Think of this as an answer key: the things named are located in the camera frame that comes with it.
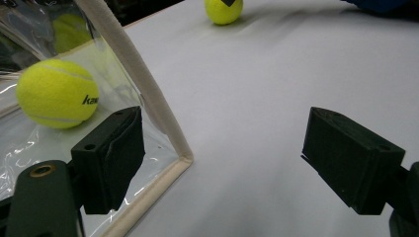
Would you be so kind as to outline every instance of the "white table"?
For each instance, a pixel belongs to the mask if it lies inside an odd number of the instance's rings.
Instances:
[[[315,106],[418,160],[418,27],[334,0],[247,0],[225,27],[187,0],[130,25],[196,162],[128,236],[389,236],[392,208],[359,216],[299,155]]]

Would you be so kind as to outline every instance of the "screw hole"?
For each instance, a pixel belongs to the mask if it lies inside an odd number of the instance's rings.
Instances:
[[[93,150],[93,149],[95,149],[96,148],[96,145],[94,145],[94,144],[89,144],[89,145],[86,145],[85,147],[84,147],[84,149],[85,150]]]
[[[55,171],[55,166],[53,165],[49,165],[49,164],[41,165],[41,166],[36,167],[34,170],[32,170],[30,176],[34,178],[39,178],[39,177],[47,176],[54,171]]]

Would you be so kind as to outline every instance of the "blue object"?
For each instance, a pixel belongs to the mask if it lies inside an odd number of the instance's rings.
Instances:
[[[357,5],[357,7],[377,13],[387,13],[394,10],[409,0],[344,0]]]

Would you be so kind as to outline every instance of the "transparent plastic bag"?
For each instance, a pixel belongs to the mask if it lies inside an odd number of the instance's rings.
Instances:
[[[2,1],[1,42],[9,45],[8,53],[1,54],[1,62],[9,64],[0,67],[0,199],[13,195],[16,179],[26,168],[46,160],[69,162],[70,149],[107,116],[141,106],[146,154],[124,203],[107,215],[86,215],[82,210],[86,236],[101,235],[179,155],[169,137],[156,126],[154,116],[148,114],[144,99],[113,50],[73,1]],[[17,105],[14,90],[19,74],[33,63],[52,57],[82,65],[99,86],[97,111],[74,128],[37,125]]]

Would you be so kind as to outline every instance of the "yellow tennis ball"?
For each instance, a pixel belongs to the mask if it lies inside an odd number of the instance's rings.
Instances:
[[[91,40],[87,23],[74,14],[63,14],[52,21],[55,41],[53,46],[58,53],[66,52]]]
[[[99,90],[90,73],[80,65],[49,59],[22,73],[16,96],[22,111],[35,122],[69,128],[95,112]]]
[[[240,17],[243,10],[243,0],[235,0],[228,6],[221,0],[205,0],[208,17],[217,25],[227,25],[233,23]]]

